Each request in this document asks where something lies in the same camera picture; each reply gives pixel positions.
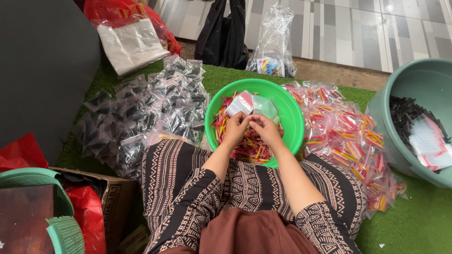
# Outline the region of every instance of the woman's left hand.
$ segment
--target woman's left hand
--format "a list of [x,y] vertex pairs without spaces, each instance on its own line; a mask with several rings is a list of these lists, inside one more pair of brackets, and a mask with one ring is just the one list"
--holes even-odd
[[234,149],[242,140],[250,120],[242,111],[231,117],[226,124],[223,144],[227,144],[231,149]]

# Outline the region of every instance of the green turf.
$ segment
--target green turf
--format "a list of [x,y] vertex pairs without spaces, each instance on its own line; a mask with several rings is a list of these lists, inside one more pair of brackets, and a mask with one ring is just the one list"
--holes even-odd
[[[163,68],[162,61],[136,71],[129,76],[141,73],[159,72]],[[223,86],[241,79],[260,78],[283,84],[291,81],[287,78],[277,78],[247,71],[225,69],[214,66],[204,66],[204,84],[207,92],[214,95]],[[102,59],[94,81],[86,93],[86,98],[92,97],[100,89],[114,94],[114,86],[119,83],[116,73],[108,60]],[[361,105],[364,110],[368,101],[375,94],[373,91],[350,87],[339,87],[347,100]],[[82,106],[74,123],[86,112]],[[81,146],[72,135],[69,136],[56,166],[69,169],[80,169],[100,174],[114,175],[106,165],[101,165],[93,158],[81,159]],[[408,183],[409,200],[397,198],[396,205],[390,207],[384,214],[378,212],[372,220],[366,219],[356,239],[358,247],[364,254],[395,253],[395,254],[429,254],[452,253],[452,190],[441,189],[432,184],[407,176],[401,176]],[[146,224],[142,216],[142,201],[137,189],[129,214],[124,235],[132,232],[140,224]]]

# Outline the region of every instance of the hand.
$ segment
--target hand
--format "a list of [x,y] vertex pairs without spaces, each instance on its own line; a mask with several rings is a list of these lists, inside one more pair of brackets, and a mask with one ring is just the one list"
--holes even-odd
[[234,149],[242,140],[249,122],[250,119],[242,111],[231,117],[226,124],[223,144],[226,143],[231,149]]
[[273,151],[279,146],[285,146],[281,136],[279,135],[276,124],[268,117],[263,115],[249,115],[250,126],[253,128],[262,138],[266,145],[268,145]]

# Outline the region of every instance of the teal plastic basin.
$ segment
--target teal plastic basin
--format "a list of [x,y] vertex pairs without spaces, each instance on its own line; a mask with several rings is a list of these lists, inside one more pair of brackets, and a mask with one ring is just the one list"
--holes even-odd
[[405,147],[392,123],[389,96],[411,97],[441,120],[452,135],[452,61],[427,58],[413,61],[392,73],[385,86],[369,102],[369,113],[377,121],[375,130],[384,136],[385,146],[394,158],[390,166],[401,173],[425,179],[439,187],[452,188],[452,166],[439,174],[423,166]]
[[[301,109],[295,99],[284,88],[273,82],[260,79],[244,79],[232,82],[223,87],[212,98],[207,108],[205,119],[206,137],[210,147],[214,151],[218,147],[215,131],[210,124],[214,120],[213,115],[218,113],[218,109],[223,105],[221,97],[230,97],[235,91],[242,92],[243,90],[248,90],[251,93],[259,93],[260,96],[274,99],[276,102],[275,107],[278,110],[278,116],[281,118],[281,124],[284,128],[282,141],[284,141],[292,154],[296,154],[303,142],[305,130]],[[278,164],[276,158],[272,158],[267,161],[266,164],[262,164],[262,166],[277,168]]]

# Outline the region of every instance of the black cushion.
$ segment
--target black cushion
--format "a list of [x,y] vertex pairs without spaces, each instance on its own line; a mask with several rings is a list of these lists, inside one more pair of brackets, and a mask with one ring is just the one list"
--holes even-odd
[[33,131],[53,165],[99,66],[99,36],[73,0],[1,5],[0,147]]

